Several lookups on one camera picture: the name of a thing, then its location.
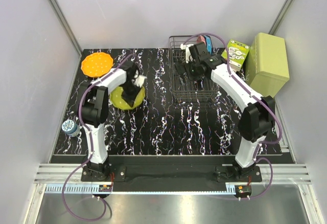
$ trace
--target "metal floor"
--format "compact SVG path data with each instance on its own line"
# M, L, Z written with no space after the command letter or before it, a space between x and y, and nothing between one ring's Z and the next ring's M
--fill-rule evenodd
M253 194L264 190L253 186ZM88 195L67 194L71 209L85 218L96 218L103 204L95 199L80 201ZM296 185L273 185L266 195L250 201L221 200L231 196L178 195L111 195L106 198L111 207L95 223L309 223L300 191ZM60 194L45 194L37 224L85 223L65 212Z

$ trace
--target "yellow plate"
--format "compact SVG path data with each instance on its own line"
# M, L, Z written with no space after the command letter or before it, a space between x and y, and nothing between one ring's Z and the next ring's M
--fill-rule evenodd
M107 74L113 65L113 58L106 53L94 53L87 56L81 65L86 76L101 77Z
M110 94L112 105L121 110L132 110L142 104L145 98L145 88L142 86L140 92L137 94L133 107L130 107L122 98L123 88L117 87Z

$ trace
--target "white wall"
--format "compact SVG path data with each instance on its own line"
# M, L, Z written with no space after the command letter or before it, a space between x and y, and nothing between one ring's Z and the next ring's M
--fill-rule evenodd
M200 32L251 44L285 0L57 1L82 48L162 48L171 35Z
M295 155L306 163L327 220L327 0L295 0L277 36L285 38L290 81L277 94Z
M47 0L0 0L0 215L19 223L52 149L78 55Z

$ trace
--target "pink object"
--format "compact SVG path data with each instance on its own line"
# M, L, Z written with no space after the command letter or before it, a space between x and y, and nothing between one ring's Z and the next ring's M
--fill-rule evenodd
M196 39L196 42L204 42L204 44L206 45L204 36L199 36L198 39Z

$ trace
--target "cardboard box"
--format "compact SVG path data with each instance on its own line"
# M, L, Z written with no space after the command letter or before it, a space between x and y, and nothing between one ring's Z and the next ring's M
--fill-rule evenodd
M229 53L229 63L230 67L235 71L239 72L242 68L242 65L245 61L245 58L247 54L249 53L249 46L241 43L239 41L235 41L231 39L229 43L227 44L228 47L228 53ZM225 59L227 59L227 52L224 50L224 52L221 54L221 56Z

